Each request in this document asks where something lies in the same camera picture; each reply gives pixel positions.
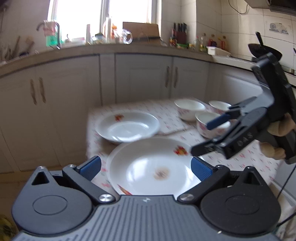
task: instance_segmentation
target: knife block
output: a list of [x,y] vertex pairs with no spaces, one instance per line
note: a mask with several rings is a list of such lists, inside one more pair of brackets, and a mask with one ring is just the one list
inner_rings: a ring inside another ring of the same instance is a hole
[[187,44],[187,35],[185,32],[176,31],[176,38],[178,44]]

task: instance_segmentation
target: table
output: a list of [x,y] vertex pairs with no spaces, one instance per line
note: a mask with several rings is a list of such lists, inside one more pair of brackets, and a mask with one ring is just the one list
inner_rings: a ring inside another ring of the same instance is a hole
[[[96,132],[95,123],[99,118],[119,110],[140,110],[154,115],[160,122],[160,131],[157,135],[167,136],[188,145],[195,145],[206,140],[197,131],[196,123],[187,123],[178,117],[177,108],[172,99],[113,104],[92,109],[89,113],[87,126],[86,155],[88,158],[98,155],[102,160],[101,171],[92,179],[92,183],[114,195],[117,199],[119,195],[110,185],[106,175],[106,172],[109,171],[106,169],[106,160],[117,145],[103,139]],[[278,167],[283,162],[282,160],[265,157],[260,151],[257,140],[250,143],[241,153],[229,160],[226,160],[222,154],[216,152],[202,157],[212,166],[223,164],[234,171],[242,171],[246,166],[254,166],[267,184],[270,184],[274,179]]]

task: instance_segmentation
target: window frame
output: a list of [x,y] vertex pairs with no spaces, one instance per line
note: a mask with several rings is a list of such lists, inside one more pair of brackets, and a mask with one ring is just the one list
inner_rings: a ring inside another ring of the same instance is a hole
[[[59,0],[50,0],[47,20],[55,20],[57,18],[57,5]],[[156,23],[156,11],[157,11],[157,1],[161,0],[149,0],[149,5],[151,6],[151,23]],[[102,0],[101,2],[101,14],[100,14],[100,26],[99,31],[103,30],[103,23],[106,20],[106,17],[109,16],[109,3],[110,0]]]

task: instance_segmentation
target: plate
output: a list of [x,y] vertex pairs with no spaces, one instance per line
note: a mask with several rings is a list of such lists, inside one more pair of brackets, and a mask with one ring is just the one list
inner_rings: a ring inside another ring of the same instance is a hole
[[160,123],[153,115],[143,111],[120,111],[98,120],[96,131],[112,142],[133,142],[154,136]]
[[122,195],[174,195],[200,183],[191,171],[190,146],[153,137],[116,147],[106,163],[107,177]]

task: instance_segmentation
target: blue gripper pad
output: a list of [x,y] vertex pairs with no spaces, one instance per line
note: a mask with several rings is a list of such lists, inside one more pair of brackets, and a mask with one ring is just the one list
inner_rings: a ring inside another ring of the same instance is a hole
[[101,159],[98,156],[93,156],[86,162],[82,163],[76,168],[76,171],[86,178],[87,180],[91,181],[95,175],[99,173],[101,170]]
[[196,157],[193,157],[191,160],[191,170],[194,173],[194,175],[196,175],[199,178],[200,181],[205,180],[213,174],[213,170],[210,167],[203,164],[203,162],[203,160],[200,160]]

